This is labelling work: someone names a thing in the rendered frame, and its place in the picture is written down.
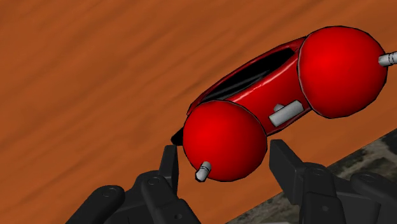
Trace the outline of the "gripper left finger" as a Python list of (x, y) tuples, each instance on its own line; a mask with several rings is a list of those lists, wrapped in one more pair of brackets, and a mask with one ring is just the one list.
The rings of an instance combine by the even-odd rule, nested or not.
[(201, 224), (177, 196), (178, 150), (164, 148), (159, 170), (144, 172), (125, 191), (117, 185), (94, 190), (66, 224)]

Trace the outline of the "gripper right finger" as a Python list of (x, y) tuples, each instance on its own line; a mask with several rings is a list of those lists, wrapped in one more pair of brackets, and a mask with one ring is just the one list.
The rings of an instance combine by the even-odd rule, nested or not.
[(397, 184), (373, 172), (349, 180), (321, 164), (302, 162), (281, 139), (273, 139), (269, 167), (293, 205), (299, 224), (397, 224)]

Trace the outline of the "red toy with round ends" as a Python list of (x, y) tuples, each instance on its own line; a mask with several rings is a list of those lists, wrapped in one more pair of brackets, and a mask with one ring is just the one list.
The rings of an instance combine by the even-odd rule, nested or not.
[(397, 51), (369, 33), (328, 26), (279, 45), (238, 67), (200, 94), (171, 138), (203, 182), (236, 181), (262, 163), (267, 138), (313, 111), (327, 119), (371, 104)]

